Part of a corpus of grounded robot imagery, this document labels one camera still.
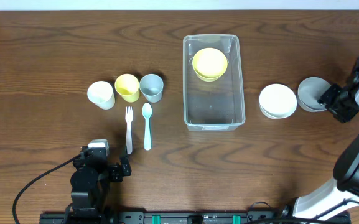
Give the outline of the white plastic bowl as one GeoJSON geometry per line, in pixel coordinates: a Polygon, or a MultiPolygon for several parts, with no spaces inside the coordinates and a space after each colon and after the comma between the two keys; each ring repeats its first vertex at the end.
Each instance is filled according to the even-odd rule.
{"type": "Polygon", "coordinates": [[[270,119],[288,118],[297,109],[297,98],[288,86],[271,84],[259,94],[259,108],[270,119]]]}

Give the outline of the yellow plastic bowl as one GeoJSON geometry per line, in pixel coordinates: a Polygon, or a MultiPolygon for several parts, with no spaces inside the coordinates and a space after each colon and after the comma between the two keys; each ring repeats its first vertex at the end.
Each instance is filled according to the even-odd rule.
{"type": "Polygon", "coordinates": [[[219,79],[228,68],[225,54],[216,48],[204,48],[193,57],[192,67],[196,75],[205,82],[219,79]]]}

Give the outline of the grey plastic cup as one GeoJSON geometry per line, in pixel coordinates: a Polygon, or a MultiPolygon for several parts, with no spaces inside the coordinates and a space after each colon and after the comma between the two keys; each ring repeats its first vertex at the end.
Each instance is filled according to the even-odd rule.
{"type": "Polygon", "coordinates": [[[162,98],[164,82],[160,76],[148,74],[141,78],[139,89],[147,101],[157,103],[162,98]]]}

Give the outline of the clear plastic container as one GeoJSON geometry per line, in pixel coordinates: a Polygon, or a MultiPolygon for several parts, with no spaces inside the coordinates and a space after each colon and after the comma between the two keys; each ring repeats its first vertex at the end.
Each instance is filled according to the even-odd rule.
{"type": "Polygon", "coordinates": [[[184,123],[190,131],[232,131],[246,121],[240,41],[233,34],[188,35],[183,39],[184,123]],[[225,54],[226,72],[206,82],[193,69],[195,54],[204,48],[225,54]]]}

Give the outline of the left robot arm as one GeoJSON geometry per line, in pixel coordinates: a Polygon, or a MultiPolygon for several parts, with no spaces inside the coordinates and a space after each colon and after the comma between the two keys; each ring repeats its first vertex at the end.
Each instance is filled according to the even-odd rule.
{"type": "Polygon", "coordinates": [[[110,183],[121,182],[131,175],[127,149],[119,162],[109,164],[107,146],[83,146],[73,161],[76,171],[71,176],[72,203],[66,208],[62,223],[118,223],[118,215],[105,207],[110,183]]]}

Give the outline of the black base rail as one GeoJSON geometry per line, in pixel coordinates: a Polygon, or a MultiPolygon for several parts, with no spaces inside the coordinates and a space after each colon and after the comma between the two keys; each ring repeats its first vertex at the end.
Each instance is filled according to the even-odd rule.
{"type": "Polygon", "coordinates": [[[149,213],[121,212],[109,220],[75,218],[70,214],[67,223],[124,223],[124,224],[192,224],[192,223],[249,223],[253,220],[274,218],[274,211],[251,211],[247,213],[149,213]]]}

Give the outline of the yellow plastic cup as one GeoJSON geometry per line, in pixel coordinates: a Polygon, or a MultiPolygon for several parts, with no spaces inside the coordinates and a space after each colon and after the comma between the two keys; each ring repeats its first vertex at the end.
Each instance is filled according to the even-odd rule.
{"type": "Polygon", "coordinates": [[[115,90],[128,103],[134,103],[139,99],[139,80],[132,74],[120,75],[115,83],[115,90]]]}

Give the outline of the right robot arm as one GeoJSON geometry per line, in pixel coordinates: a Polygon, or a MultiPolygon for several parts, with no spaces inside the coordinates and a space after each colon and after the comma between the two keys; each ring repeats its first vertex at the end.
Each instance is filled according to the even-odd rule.
{"type": "MultiPolygon", "coordinates": [[[[355,101],[359,106],[359,90],[355,101]]],[[[326,221],[359,206],[359,135],[338,158],[333,178],[309,195],[299,197],[292,216],[326,221]]]]}

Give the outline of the white plastic cup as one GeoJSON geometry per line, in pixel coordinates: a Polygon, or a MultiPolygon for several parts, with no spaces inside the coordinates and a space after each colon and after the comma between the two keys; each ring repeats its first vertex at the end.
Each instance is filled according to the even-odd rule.
{"type": "Polygon", "coordinates": [[[103,110],[111,109],[115,104],[113,87],[105,81],[92,83],[87,90],[88,99],[103,110]]]}

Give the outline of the white plastic fork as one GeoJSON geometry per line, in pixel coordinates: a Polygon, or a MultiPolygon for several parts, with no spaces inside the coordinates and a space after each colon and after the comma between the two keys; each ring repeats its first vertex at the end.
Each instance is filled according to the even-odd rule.
{"type": "Polygon", "coordinates": [[[132,140],[132,131],[131,131],[131,123],[134,119],[133,107],[126,107],[125,121],[126,121],[126,151],[128,154],[133,152],[133,140],[132,140]]]}

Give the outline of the grey plastic bowl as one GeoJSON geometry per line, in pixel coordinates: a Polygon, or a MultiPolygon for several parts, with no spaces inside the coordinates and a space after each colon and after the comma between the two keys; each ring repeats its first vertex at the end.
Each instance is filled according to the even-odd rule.
{"type": "Polygon", "coordinates": [[[312,113],[325,111],[325,105],[317,100],[331,87],[331,84],[319,77],[309,77],[303,80],[297,90],[298,105],[312,113]]]}

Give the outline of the mint green plastic spoon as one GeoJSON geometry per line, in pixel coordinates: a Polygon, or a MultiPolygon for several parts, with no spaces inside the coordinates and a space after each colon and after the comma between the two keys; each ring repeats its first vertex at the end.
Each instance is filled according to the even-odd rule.
{"type": "Polygon", "coordinates": [[[150,118],[152,116],[152,107],[150,103],[144,103],[142,107],[142,115],[145,119],[144,149],[149,151],[152,147],[151,129],[150,129],[150,118]]]}

